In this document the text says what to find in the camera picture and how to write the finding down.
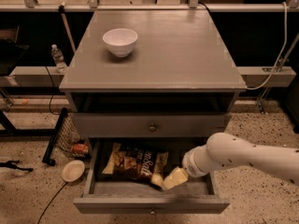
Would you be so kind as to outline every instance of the closed drawer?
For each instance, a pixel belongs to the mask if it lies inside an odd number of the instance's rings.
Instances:
[[[148,184],[136,183],[125,178],[103,176],[102,171],[111,153],[112,143],[105,139],[105,141],[97,140],[94,145],[84,193],[81,198],[74,200],[75,206],[81,213],[212,214],[221,213],[229,205],[228,200],[220,199],[213,174],[196,179],[190,178],[187,183],[168,191],[161,191]],[[194,143],[190,141],[169,143],[148,141],[145,145],[168,150],[169,157],[164,168],[164,176],[181,163],[187,150],[194,147]]]
[[[229,113],[188,115],[76,113],[73,121],[83,137],[209,137],[223,132]]]

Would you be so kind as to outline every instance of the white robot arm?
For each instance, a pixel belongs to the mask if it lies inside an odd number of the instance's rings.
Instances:
[[[206,144],[195,147],[183,158],[183,168],[175,169],[165,180],[171,189],[211,171],[247,165],[299,186],[299,148],[257,146],[228,133],[211,135]]]

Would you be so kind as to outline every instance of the water bottle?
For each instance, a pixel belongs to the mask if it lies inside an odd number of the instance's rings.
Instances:
[[[55,44],[52,45],[51,55],[53,57],[53,60],[55,61],[58,72],[65,73],[67,65],[64,61],[63,52],[59,48],[57,48]]]

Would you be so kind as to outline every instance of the snack bag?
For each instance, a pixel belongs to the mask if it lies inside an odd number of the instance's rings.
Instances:
[[[164,180],[168,152],[114,143],[104,175],[125,175],[133,180],[150,182],[158,187]]]

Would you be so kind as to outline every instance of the wire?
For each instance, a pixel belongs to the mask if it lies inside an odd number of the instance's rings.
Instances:
[[[52,199],[50,200],[50,202],[48,203],[48,205],[46,206],[46,208],[44,209],[43,213],[40,215],[39,220],[37,221],[37,224],[40,223],[41,218],[44,216],[44,214],[46,213],[48,207],[50,206],[50,204],[53,202],[53,200],[57,197],[57,195],[61,192],[61,190],[66,186],[66,182],[63,184],[63,186],[56,192],[56,194],[52,197]]]
[[[278,62],[279,62],[279,59],[281,57],[281,54],[283,52],[283,50],[285,49],[286,47],[286,44],[287,44],[287,36],[288,36],[288,10],[287,10],[287,4],[285,2],[282,3],[283,6],[284,6],[284,43],[283,43],[283,46],[280,50],[280,53],[273,65],[273,68],[272,68],[272,71],[271,73],[269,74],[268,78],[263,82],[263,84],[261,84],[260,86],[257,86],[257,87],[247,87],[247,90],[250,90],[250,91],[254,91],[254,90],[258,90],[260,89],[261,87],[263,87],[268,81],[269,79],[271,78],[271,76],[276,72],[277,70],[277,67],[278,67]]]
[[[206,10],[208,11],[208,14],[210,15],[210,17],[212,18],[212,14],[211,14],[211,11],[210,9],[208,8],[208,6],[200,1],[198,1],[198,4],[204,6],[206,8]]]
[[[48,72],[48,74],[49,74],[50,81],[51,81],[51,83],[52,83],[52,87],[55,88],[53,78],[52,78],[52,76],[50,75],[50,71],[49,71],[49,69],[48,69],[47,66],[45,66],[45,67],[46,67],[46,70],[47,70],[47,72]],[[50,108],[50,105],[51,105],[51,103],[52,103],[52,99],[53,99],[53,97],[54,97],[54,94],[50,97],[50,101],[49,101],[49,111],[50,111],[51,114],[53,114],[53,115],[55,115],[55,116],[59,116],[59,115],[60,115],[59,113],[54,113],[54,112],[51,110],[51,108]]]

